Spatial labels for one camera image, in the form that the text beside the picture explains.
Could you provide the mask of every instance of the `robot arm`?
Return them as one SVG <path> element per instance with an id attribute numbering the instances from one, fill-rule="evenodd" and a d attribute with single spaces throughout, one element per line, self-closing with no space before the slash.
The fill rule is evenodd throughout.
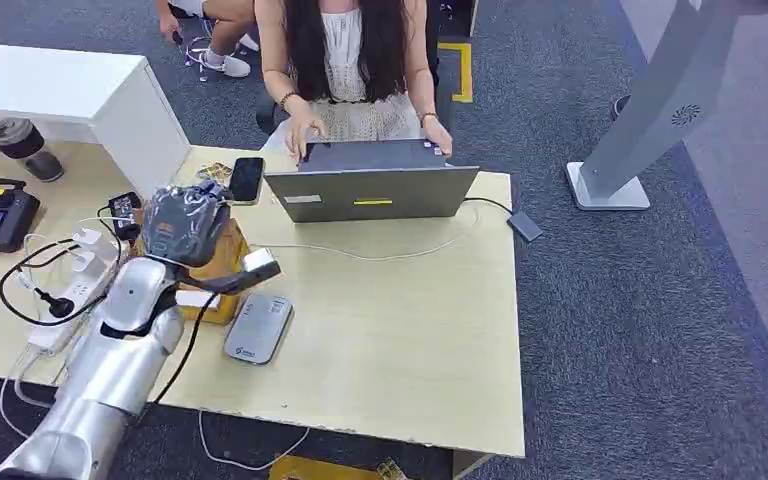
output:
<path id="1" fill-rule="evenodd" d="M 122 267 L 107 298 L 91 313 L 54 406 L 0 465 L 0 479 L 106 478 L 125 427 L 142 412 L 181 339 L 178 286 L 233 294 L 280 273 L 271 254 L 259 250 L 229 277 L 198 281 L 189 276 L 186 267 L 213 257 L 230 218 L 219 190 L 205 182 L 155 194 L 142 233 L 146 256 Z"/>

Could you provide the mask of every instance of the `chair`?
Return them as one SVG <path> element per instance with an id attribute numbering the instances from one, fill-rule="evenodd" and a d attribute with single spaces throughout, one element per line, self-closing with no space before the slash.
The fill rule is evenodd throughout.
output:
<path id="1" fill-rule="evenodd" d="M 452 95 L 455 93 L 455 82 L 450 78 L 441 78 L 439 75 L 440 58 L 438 56 L 437 43 L 440 40 L 440 1 L 428 0 L 428 20 L 425 24 L 425 35 L 428 40 L 428 66 L 434 77 L 434 96 L 436 97 L 437 115 L 440 123 L 449 131 L 452 130 Z M 255 120 L 258 127 L 267 135 L 272 135 L 278 128 L 280 121 L 276 114 L 280 114 L 278 105 L 263 92 L 255 105 Z"/>

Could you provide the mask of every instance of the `woman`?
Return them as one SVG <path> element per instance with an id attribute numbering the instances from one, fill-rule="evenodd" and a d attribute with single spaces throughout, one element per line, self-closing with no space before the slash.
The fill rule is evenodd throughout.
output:
<path id="1" fill-rule="evenodd" d="M 255 0 L 263 79 L 290 114 L 270 138 L 299 160 L 307 142 L 427 138 L 437 118 L 426 0 Z"/>

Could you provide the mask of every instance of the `white sneaker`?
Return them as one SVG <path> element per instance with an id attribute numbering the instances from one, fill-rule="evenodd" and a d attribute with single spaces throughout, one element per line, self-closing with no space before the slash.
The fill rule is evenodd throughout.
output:
<path id="1" fill-rule="evenodd" d="M 249 50 L 253 52 L 259 52 L 260 51 L 260 45 L 257 44 L 257 42 L 252 39 L 249 34 L 243 35 L 243 38 L 240 39 L 240 45 L 248 48 Z"/>
<path id="2" fill-rule="evenodd" d="M 248 77 L 251 73 L 251 66 L 248 63 L 240 60 L 239 58 L 232 57 L 231 55 L 225 55 L 223 62 L 220 64 L 212 64 L 207 61 L 205 54 L 202 53 L 201 63 L 211 70 L 222 72 L 225 75 L 233 78 Z"/>

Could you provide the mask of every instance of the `long black hair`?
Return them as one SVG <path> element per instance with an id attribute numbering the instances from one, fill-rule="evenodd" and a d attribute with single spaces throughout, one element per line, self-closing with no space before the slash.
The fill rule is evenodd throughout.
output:
<path id="1" fill-rule="evenodd" d="M 404 0 L 358 0 L 362 39 L 358 69 L 367 102 L 404 93 L 407 17 Z M 299 95 L 332 100 L 326 73 L 325 27 L 319 0 L 284 0 L 287 51 Z"/>

